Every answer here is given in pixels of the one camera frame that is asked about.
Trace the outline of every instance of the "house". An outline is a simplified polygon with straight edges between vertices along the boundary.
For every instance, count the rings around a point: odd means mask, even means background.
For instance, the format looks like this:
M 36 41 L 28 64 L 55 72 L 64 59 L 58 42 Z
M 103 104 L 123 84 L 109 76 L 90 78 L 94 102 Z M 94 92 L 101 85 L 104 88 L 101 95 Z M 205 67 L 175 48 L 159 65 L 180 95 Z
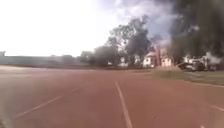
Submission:
M 161 66 L 162 67 L 170 67 L 173 65 L 173 59 L 168 57 L 167 55 L 167 49 L 161 48 Z
M 149 53 L 144 57 L 143 67 L 144 68 L 154 68 L 157 65 L 157 54 L 154 47 L 149 49 Z

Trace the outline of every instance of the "road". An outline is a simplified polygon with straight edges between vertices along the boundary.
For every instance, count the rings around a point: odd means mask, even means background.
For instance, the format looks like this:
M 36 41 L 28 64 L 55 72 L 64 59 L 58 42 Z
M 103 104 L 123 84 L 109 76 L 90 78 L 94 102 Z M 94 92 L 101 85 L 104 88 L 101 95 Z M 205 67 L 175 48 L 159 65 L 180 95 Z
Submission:
M 13 128 L 223 128 L 223 97 L 143 72 L 0 67 L 0 115 Z

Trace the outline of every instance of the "grass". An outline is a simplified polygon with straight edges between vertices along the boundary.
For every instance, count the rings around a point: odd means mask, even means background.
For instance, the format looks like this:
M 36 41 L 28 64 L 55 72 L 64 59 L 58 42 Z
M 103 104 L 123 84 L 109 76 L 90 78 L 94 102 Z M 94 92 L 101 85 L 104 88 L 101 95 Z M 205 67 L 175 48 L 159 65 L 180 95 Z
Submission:
M 182 71 L 154 71 L 154 76 L 167 79 L 181 79 L 196 83 L 224 85 L 224 71 L 217 72 L 182 72 Z

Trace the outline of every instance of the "cloud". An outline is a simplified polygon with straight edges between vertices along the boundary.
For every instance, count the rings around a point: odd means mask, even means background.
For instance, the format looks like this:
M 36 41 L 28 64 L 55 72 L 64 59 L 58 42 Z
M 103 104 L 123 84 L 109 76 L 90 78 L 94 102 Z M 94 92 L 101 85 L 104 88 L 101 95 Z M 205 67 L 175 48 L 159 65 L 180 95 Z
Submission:
M 169 29 L 175 15 L 172 13 L 172 5 L 159 3 L 156 0 L 116 0 L 115 13 L 119 18 L 131 19 L 147 15 L 150 18 L 147 24 L 149 34 L 160 34 L 167 38 Z
M 120 6 L 123 3 L 122 0 L 115 0 L 115 6 Z

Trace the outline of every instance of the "green tree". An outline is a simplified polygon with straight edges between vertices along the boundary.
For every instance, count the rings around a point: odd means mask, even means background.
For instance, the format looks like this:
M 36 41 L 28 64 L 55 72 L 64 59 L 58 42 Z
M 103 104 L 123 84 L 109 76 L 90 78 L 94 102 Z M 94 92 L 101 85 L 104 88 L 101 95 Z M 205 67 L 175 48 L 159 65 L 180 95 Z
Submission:
M 151 44 L 147 38 L 148 31 L 145 29 L 147 20 L 146 16 L 135 18 L 127 25 L 119 25 L 110 32 L 111 38 L 114 40 L 111 43 L 116 46 L 122 57 L 128 59 L 130 66 L 134 66 L 136 56 L 143 61 Z

